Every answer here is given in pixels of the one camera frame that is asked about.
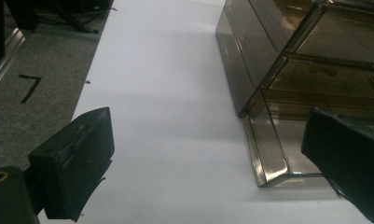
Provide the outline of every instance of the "white surface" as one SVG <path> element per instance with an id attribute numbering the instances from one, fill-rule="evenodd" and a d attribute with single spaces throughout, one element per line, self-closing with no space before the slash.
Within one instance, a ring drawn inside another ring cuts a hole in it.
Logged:
<path id="1" fill-rule="evenodd" d="M 116 152 L 78 223 L 369 223 L 331 189 L 257 188 L 215 40 L 224 2 L 115 1 L 75 116 L 110 106 Z"/>

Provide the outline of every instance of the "white table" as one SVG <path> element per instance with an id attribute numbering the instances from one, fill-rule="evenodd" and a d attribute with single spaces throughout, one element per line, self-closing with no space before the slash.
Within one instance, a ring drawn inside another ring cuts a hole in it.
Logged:
<path id="1" fill-rule="evenodd" d="M 78 223 L 369 223 L 332 189 L 256 186 L 215 39 L 224 2 L 115 1 L 75 117 L 110 106 L 116 152 Z"/>

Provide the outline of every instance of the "gray carpet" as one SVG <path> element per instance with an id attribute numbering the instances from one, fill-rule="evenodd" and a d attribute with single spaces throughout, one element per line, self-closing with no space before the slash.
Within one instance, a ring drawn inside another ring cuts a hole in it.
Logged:
<path id="1" fill-rule="evenodd" d="M 70 122 L 98 41 L 32 34 L 0 82 L 0 167 L 27 155 Z M 35 79 L 30 98 L 22 103 Z"/>

